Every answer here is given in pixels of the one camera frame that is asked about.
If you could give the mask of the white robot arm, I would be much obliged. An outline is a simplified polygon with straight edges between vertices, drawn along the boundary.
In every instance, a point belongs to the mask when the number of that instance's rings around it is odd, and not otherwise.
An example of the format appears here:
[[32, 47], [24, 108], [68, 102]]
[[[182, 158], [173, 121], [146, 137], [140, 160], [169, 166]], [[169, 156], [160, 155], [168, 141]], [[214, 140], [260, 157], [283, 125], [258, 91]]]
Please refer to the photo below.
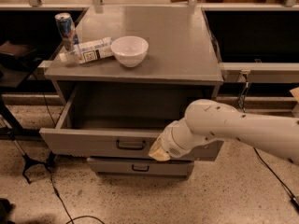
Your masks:
[[168, 161], [225, 138], [299, 164], [299, 119], [242, 113], [230, 105], [205, 99], [189, 104], [182, 119], [165, 127], [149, 156]]

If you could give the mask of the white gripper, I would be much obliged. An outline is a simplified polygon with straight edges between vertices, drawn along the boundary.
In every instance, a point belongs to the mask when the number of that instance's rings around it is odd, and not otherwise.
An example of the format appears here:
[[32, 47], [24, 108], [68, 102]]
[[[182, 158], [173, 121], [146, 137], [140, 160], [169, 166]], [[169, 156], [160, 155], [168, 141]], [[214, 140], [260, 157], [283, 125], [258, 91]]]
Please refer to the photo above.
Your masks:
[[209, 140], [193, 133], [185, 119], [174, 121], [161, 133], [149, 149], [149, 156], [156, 161], [169, 161], [189, 154], [195, 147], [205, 146]]

